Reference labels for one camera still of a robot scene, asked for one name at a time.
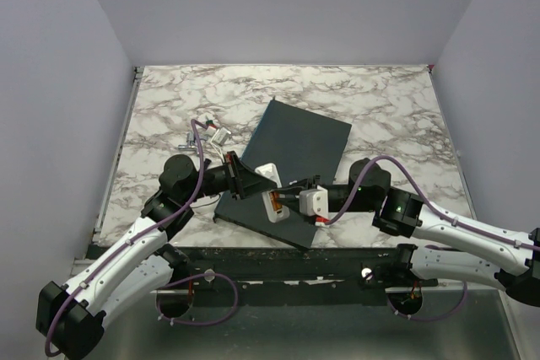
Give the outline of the white remote control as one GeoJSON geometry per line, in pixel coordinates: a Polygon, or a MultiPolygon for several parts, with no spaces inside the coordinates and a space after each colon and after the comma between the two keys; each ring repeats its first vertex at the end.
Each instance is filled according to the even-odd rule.
{"type": "MultiPolygon", "coordinates": [[[[258,166],[255,171],[259,175],[273,181],[277,188],[282,186],[278,174],[278,168],[275,164],[268,163],[258,166]]],[[[267,213],[267,218],[271,223],[278,223],[289,217],[289,209],[278,202],[278,194],[276,194],[274,191],[263,192],[262,200],[267,213]]]]}

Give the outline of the orange battery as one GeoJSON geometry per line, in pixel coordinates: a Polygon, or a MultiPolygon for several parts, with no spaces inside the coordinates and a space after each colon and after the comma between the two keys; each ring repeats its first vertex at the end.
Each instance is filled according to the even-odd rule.
{"type": "Polygon", "coordinates": [[[276,193],[276,192],[271,192],[270,193],[270,201],[271,201],[271,204],[272,204],[272,207],[273,207],[273,210],[275,212],[281,212],[282,210],[282,204],[278,201],[279,199],[279,194],[276,193]]]}

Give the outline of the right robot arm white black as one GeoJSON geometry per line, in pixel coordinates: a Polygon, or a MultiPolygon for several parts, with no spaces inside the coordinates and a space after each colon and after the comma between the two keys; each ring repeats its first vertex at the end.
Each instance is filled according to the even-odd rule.
{"type": "Polygon", "coordinates": [[[281,204],[314,222],[337,222],[347,212],[371,212],[382,233],[421,239],[440,248],[413,247],[389,263],[388,275],[400,286],[412,280],[451,279],[494,287],[515,301],[539,305],[539,231],[498,228],[444,209],[421,191],[391,185],[379,159],[362,159],[346,184],[323,185],[316,177],[272,191],[281,204]]]}

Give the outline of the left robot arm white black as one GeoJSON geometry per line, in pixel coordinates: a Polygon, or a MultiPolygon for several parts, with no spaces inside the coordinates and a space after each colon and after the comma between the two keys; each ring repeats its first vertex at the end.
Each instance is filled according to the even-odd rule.
{"type": "Polygon", "coordinates": [[[196,199],[225,191],[245,199],[280,185],[275,164],[252,169],[233,152],[211,169],[197,168],[183,154],[169,158],[158,191],[128,231],[78,275],[41,289],[36,329],[46,338],[46,355],[85,358],[111,323],[140,298],[186,281],[186,257],[170,240],[192,218],[196,199]]]}

